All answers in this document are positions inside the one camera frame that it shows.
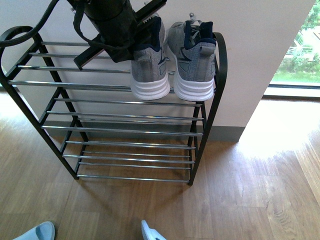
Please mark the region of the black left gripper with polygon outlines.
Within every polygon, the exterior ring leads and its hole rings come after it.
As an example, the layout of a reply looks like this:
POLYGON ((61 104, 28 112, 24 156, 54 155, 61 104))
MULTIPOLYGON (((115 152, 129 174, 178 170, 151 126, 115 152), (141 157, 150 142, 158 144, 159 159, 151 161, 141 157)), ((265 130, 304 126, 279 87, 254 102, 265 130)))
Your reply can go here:
POLYGON ((134 44, 151 38, 149 18, 165 4, 165 0, 152 0, 134 11, 129 0, 70 0, 75 9, 73 27, 89 44, 74 62, 82 70, 93 58, 106 51, 115 63, 133 60, 134 44), (92 40, 81 31, 83 16, 87 16, 98 35, 92 40))

